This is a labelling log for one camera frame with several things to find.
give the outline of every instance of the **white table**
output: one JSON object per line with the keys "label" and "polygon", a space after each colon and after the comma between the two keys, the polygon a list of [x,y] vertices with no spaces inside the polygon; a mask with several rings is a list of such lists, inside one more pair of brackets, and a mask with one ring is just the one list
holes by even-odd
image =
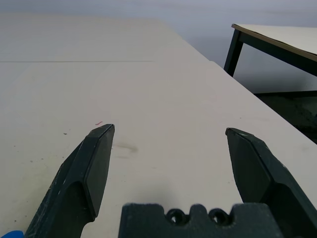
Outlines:
{"label": "white table", "polygon": [[317,76],[317,28],[233,24],[224,70],[233,76],[243,44]]}
{"label": "white table", "polygon": [[0,61],[208,61],[155,19],[6,13],[0,30]]}
{"label": "white table", "polygon": [[166,61],[0,62],[1,235],[27,229],[60,164],[101,121],[116,132],[83,238],[116,238],[126,202],[229,212],[241,198],[227,127],[263,139],[317,206],[313,142],[214,62]]}

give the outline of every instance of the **table frame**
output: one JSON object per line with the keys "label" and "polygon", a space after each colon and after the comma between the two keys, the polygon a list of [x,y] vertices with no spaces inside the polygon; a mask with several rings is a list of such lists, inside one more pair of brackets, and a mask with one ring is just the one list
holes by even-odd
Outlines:
{"label": "table frame", "polygon": [[233,77],[236,69],[240,52],[243,44],[252,46],[268,55],[271,55],[279,60],[289,63],[307,73],[317,76],[317,56],[300,49],[289,46],[285,43],[265,37],[255,32],[246,29],[241,31],[242,27],[233,25],[235,28],[231,40],[229,52],[227,55],[224,70]]}

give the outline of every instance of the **table surface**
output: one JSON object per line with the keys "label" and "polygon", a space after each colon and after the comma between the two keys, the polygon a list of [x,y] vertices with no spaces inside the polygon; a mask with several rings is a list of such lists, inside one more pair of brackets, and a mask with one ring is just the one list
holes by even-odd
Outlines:
{"label": "table surface", "polygon": [[2,234],[27,229],[60,164],[101,121],[116,132],[83,238],[116,238],[127,202],[229,212],[241,198],[227,127],[263,139],[317,206],[317,146],[214,62],[2,62],[0,72]]}
{"label": "table surface", "polygon": [[317,28],[233,24],[233,28],[317,61]]}
{"label": "table surface", "polygon": [[208,61],[155,19],[2,13],[0,30],[0,61]]}

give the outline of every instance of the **blue object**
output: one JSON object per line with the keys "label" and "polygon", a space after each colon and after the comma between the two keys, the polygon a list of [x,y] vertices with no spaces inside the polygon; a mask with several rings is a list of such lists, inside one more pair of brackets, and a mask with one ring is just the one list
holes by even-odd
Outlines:
{"label": "blue object", "polygon": [[22,231],[12,231],[12,232],[5,234],[1,238],[23,238],[23,236],[24,235],[23,235]]}

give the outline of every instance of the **table edge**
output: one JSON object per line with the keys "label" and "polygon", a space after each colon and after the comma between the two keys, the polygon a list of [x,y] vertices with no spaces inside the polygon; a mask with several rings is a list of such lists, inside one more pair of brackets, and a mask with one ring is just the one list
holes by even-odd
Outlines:
{"label": "table edge", "polygon": [[241,31],[241,32],[243,32],[243,33],[246,33],[246,34],[248,34],[248,35],[250,35],[250,36],[253,36],[253,37],[255,37],[255,38],[258,38],[258,39],[260,39],[260,40],[262,40],[262,41],[268,42],[268,43],[270,43],[270,44],[272,44],[272,45],[275,45],[275,46],[277,46],[277,47],[280,47],[280,48],[282,48],[282,49],[285,49],[285,50],[287,50],[287,51],[293,52],[293,53],[295,53],[295,54],[297,54],[297,55],[303,56],[303,57],[305,57],[305,58],[308,58],[308,59],[310,59],[310,60],[313,60],[313,61],[316,61],[316,62],[317,62],[317,55],[315,55],[315,54],[313,54],[313,53],[309,53],[309,52],[307,52],[307,51],[303,51],[303,50],[301,50],[301,49],[299,49],[299,48],[296,48],[296,47],[294,47],[294,46],[288,45],[288,44],[286,44],[286,43],[283,43],[283,42],[281,42],[281,41],[275,40],[275,39],[273,39],[273,38],[267,37],[267,36],[262,35],[262,34],[260,34],[260,33],[251,31],[251,30],[246,29],[246,28],[244,28],[244,27],[241,27],[241,26],[239,26],[239,25],[237,25],[237,24],[232,24],[231,27],[234,28],[234,29],[236,29],[236,30],[238,30],[238,31]]}

